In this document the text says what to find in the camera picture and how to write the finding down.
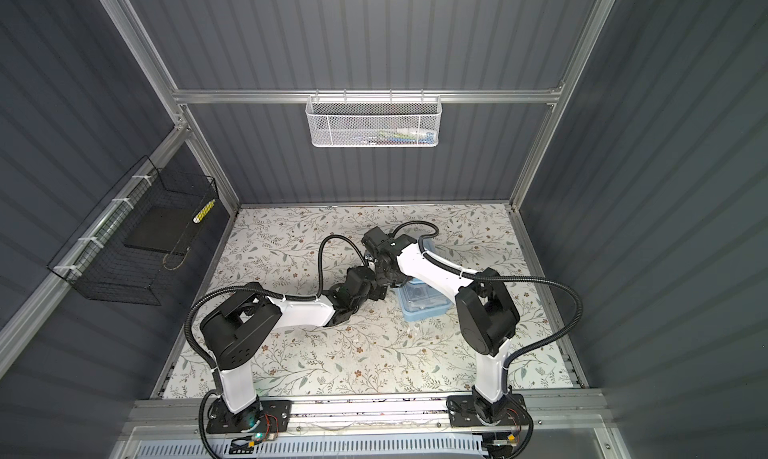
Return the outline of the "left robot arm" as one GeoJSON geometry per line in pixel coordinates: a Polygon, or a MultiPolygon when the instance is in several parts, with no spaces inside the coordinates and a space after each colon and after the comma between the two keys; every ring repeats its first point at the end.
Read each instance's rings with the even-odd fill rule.
{"type": "Polygon", "coordinates": [[[261,405],[250,361],[273,331],[340,325],[367,301],[385,297],[366,266],[347,270],[345,280],[308,300],[271,297],[258,282],[219,291],[228,298],[199,325],[204,344],[195,351],[211,366],[217,398],[202,406],[202,427],[208,434],[254,434],[263,440],[281,429],[275,412],[261,405]]]}

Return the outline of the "light blue plastic toolbox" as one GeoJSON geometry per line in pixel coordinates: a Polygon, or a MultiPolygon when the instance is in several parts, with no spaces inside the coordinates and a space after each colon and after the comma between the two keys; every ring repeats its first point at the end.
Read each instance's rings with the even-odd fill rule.
{"type": "Polygon", "coordinates": [[[424,281],[412,278],[393,288],[406,322],[413,323],[445,314],[453,302],[424,281]]]}

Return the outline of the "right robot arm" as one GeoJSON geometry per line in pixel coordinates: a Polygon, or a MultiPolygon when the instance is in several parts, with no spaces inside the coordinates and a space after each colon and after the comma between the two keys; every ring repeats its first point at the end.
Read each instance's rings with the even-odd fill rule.
{"type": "Polygon", "coordinates": [[[473,409],[484,424],[501,421],[510,407],[508,367],[519,311],[497,271],[465,269],[409,235],[367,231],[362,243],[374,262],[377,281],[401,286],[415,278],[455,304],[462,338],[476,353],[473,409]]]}

